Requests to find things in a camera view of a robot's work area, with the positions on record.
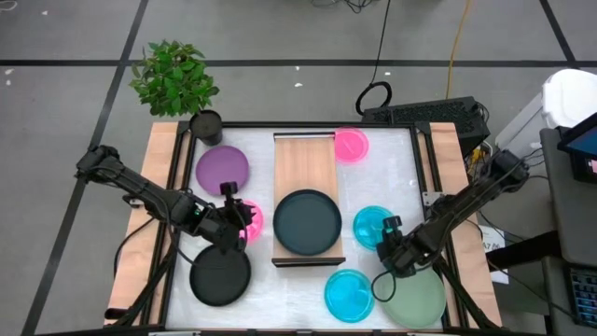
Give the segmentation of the black plate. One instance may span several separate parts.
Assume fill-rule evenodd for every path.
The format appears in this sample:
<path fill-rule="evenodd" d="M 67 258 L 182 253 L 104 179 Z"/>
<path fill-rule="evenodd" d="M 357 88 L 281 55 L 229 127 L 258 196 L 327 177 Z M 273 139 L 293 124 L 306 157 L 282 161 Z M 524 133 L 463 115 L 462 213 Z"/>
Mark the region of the black plate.
<path fill-rule="evenodd" d="M 220 307 L 238 300 L 248 289 L 251 276 L 251 263 L 244 252 L 230 250 L 223 253 L 211 245 L 194 259 L 189 284 L 200 302 Z"/>

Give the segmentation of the black aluminium table frame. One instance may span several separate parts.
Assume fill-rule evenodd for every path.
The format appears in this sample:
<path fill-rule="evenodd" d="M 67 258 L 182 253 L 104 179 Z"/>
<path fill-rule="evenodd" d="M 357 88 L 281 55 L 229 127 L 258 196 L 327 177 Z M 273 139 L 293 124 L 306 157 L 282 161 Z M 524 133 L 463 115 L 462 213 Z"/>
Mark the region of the black aluminium table frame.
<path fill-rule="evenodd" d="M 418 138 L 420 149 L 423 176 L 425 178 L 425 185 L 428 188 L 433 186 L 433 174 L 438 175 L 437 161 L 433 145 L 429 143 L 430 125 L 424 122 L 418 125 Z M 333 129 L 334 125 L 331 122 L 316 123 L 297 123 L 292 122 L 227 122 L 224 129 L 227 133 L 234 130 L 251 130 L 256 129 L 281 129 L 289 132 L 295 128 L 303 132 L 323 131 Z M 455 256 L 453 254 L 453 246 L 451 256 L 454 260 L 456 273 L 458 273 L 457 265 L 455 264 Z M 174 305 L 171 302 L 171 297 L 174 294 L 172 286 L 165 281 L 160 281 L 156 291 L 152 294 L 149 303 L 149 322 L 151 324 L 165 325 L 174 320 Z M 389 321 L 388 317 L 380 309 L 376 309 L 371 318 L 364 322 L 356 324 L 344 323 L 335 319 L 329 313 L 321 299 L 315 300 L 315 306 L 311 311 L 307 311 L 298 307 L 292 302 L 288 302 L 281 308 L 275 308 L 264 314 L 265 325 L 262 327 L 263 331 L 271 331 L 274 333 L 283 333 L 290 331 L 312 331 L 314 333 L 357 333 L 357 332 L 372 332 L 375 329 L 380 329 L 387 332 L 401 332 L 403 327 L 396 323 Z"/>

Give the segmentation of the dark teal plate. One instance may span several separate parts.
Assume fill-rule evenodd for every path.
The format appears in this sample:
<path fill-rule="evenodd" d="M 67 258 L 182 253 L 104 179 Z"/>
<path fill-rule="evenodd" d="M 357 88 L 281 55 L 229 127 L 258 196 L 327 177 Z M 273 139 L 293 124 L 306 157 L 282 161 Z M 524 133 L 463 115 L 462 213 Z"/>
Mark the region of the dark teal plate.
<path fill-rule="evenodd" d="M 310 257 L 323 254 L 337 242 L 342 219 L 329 196 L 315 189 L 301 189 L 278 203 L 272 226 L 286 250 Z"/>

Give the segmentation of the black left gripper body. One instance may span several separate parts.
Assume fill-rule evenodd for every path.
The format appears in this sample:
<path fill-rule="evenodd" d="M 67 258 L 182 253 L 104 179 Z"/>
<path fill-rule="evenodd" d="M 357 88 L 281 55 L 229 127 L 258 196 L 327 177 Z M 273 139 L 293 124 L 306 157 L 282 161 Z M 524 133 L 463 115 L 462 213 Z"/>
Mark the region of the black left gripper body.
<path fill-rule="evenodd" d="M 220 193 L 225 196 L 224 205 L 211 204 L 211 220 L 218 225 L 217 245 L 222 252 L 236 250 L 243 252 L 247 246 L 247 205 L 234 194 L 238 191 L 236 182 L 220 184 Z"/>

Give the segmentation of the white paper sheet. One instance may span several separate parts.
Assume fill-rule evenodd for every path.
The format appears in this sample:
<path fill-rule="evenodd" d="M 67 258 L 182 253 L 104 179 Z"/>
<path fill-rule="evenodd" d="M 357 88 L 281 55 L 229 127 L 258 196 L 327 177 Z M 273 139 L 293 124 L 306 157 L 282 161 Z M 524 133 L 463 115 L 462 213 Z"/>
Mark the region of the white paper sheet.
<path fill-rule="evenodd" d="M 506 246 L 505 234 L 503 231 L 482 225 L 480 225 L 479 228 L 481 230 L 483 248 L 486 253 Z M 494 283 L 503 285 L 509 284 L 507 270 L 490 271 L 490 274 Z"/>

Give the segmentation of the black backlit keyboard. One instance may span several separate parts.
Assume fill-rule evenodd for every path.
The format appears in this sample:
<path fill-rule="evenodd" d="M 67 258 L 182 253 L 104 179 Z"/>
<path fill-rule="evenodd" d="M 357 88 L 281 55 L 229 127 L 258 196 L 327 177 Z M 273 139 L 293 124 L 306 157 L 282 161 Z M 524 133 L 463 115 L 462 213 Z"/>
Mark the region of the black backlit keyboard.
<path fill-rule="evenodd" d="M 597 269 L 567 265 L 564 274 L 575 322 L 597 329 Z"/>

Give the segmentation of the black tablet screen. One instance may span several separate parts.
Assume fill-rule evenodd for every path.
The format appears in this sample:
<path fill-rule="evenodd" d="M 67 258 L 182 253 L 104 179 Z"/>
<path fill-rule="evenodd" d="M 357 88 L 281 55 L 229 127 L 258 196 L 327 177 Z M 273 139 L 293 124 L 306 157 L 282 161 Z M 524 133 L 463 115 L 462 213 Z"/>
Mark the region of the black tablet screen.
<path fill-rule="evenodd" d="M 573 128 L 558 127 L 557 149 L 569 155 L 574 179 L 597 185 L 597 112 Z"/>

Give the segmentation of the pale green plate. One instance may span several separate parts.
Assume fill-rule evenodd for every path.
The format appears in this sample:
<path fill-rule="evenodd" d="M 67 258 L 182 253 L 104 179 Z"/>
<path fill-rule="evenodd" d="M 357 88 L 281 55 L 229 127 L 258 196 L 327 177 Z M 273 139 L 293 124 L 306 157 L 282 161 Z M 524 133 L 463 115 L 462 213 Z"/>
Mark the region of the pale green plate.
<path fill-rule="evenodd" d="M 382 276 L 374 285 L 374 292 L 382 302 L 386 315 L 407 329 L 440 329 L 446 309 L 446 295 L 440 277 L 431 269 L 417 272 L 408 278 Z"/>

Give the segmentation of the black desk leg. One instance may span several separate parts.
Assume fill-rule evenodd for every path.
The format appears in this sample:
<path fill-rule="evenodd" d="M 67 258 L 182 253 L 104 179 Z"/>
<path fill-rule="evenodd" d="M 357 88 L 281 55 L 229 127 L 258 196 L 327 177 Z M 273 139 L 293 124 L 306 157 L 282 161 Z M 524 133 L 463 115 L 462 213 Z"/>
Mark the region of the black desk leg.
<path fill-rule="evenodd" d="M 562 255 L 559 234 L 549 231 L 485 254 L 491 271 L 501 271 L 510 267 L 535 262 L 543 257 Z"/>

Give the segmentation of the grey desk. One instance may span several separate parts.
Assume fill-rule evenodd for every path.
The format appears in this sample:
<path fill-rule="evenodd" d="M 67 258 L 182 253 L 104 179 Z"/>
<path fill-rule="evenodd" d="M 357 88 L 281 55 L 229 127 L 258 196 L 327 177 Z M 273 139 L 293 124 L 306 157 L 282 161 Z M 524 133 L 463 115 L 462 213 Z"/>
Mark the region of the grey desk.
<path fill-rule="evenodd" d="M 549 310 L 552 330 L 558 336 L 597 336 L 597 329 L 580 326 L 562 312 L 572 309 L 565 268 L 597 269 L 597 185 L 574 179 L 569 155 L 557 149 L 559 131 L 543 129 L 540 140 L 561 247 L 559 257 L 542 259 L 548 298 L 561 307 Z"/>

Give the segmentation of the purple plate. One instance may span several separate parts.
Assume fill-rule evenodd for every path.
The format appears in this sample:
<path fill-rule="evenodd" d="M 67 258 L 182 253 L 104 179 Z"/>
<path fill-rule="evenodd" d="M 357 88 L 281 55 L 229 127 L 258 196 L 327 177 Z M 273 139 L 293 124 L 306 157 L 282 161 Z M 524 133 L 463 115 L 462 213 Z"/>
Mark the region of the purple plate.
<path fill-rule="evenodd" d="M 213 147 L 204 152 L 196 167 L 199 185 L 211 195 L 220 194 L 220 185 L 235 182 L 241 189 L 249 178 L 249 162 L 242 151 L 232 146 Z"/>

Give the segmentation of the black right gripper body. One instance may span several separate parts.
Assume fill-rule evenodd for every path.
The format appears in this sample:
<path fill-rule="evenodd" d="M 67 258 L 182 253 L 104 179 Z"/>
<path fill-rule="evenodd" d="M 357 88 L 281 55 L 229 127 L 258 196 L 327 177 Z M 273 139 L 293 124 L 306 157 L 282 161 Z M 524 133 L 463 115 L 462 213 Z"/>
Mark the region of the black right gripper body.
<path fill-rule="evenodd" d="M 394 277 L 406 278 L 416 274 L 415 264 L 423 258 L 422 250 L 411 235 L 403 235 L 399 216 L 382 220 L 382 240 L 377 243 L 378 258 Z"/>

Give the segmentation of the transparent pink plate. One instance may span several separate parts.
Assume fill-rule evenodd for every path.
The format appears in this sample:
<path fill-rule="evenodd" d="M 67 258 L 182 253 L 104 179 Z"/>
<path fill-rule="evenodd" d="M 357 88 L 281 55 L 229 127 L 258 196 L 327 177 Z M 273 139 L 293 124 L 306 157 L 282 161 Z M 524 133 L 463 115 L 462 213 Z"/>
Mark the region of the transparent pink plate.
<path fill-rule="evenodd" d="M 341 163 L 358 163 L 368 154 L 369 141 L 358 128 L 341 127 L 335 131 L 335 158 Z"/>
<path fill-rule="evenodd" d="M 248 244 L 254 243 L 259 235 L 262 233 L 263 224 L 264 224 L 264 216 L 261 211 L 261 208 L 252 201 L 243 201 L 245 205 L 247 205 L 252 214 L 252 223 L 247 226 L 246 231 L 240 230 L 239 236 L 241 238 L 246 239 Z"/>

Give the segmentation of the transparent cyan plate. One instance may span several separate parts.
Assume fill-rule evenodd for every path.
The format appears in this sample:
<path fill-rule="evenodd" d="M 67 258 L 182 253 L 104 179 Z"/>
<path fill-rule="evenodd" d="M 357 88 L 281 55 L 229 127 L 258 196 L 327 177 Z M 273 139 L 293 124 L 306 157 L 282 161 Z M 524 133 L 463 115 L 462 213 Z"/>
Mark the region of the transparent cyan plate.
<path fill-rule="evenodd" d="M 327 280 L 324 301 L 327 310 L 338 320 L 357 323 L 367 318 L 375 300 L 368 278 L 354 269 L 342 269 Z"/>
<path fill-rule="evenodd" d="M 361 209 L 354 217 L 353 233 L 361 246 L 375 251 L 382 241 L 383 221 L 394 214 L 381 206 L 372 205 Z"/>

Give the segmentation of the green plant in black pot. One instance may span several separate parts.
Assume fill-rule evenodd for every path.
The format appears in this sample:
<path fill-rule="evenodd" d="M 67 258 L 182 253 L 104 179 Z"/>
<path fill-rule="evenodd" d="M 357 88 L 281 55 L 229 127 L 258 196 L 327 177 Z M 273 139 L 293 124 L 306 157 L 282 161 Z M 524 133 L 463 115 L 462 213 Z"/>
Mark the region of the green plant in black pot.
<path fill-rule="evenodd" d="M 192 44 L 176 40 L 150 42 L 143 58 L 132 65 L 130 87 L 140 103 L 155 117 L 190 115 L 191 133 L 206 146 L 223 138 L 223 121 L 213 110 L 220 93 L 213 76 L 206 72 L 204 55 Z"/>

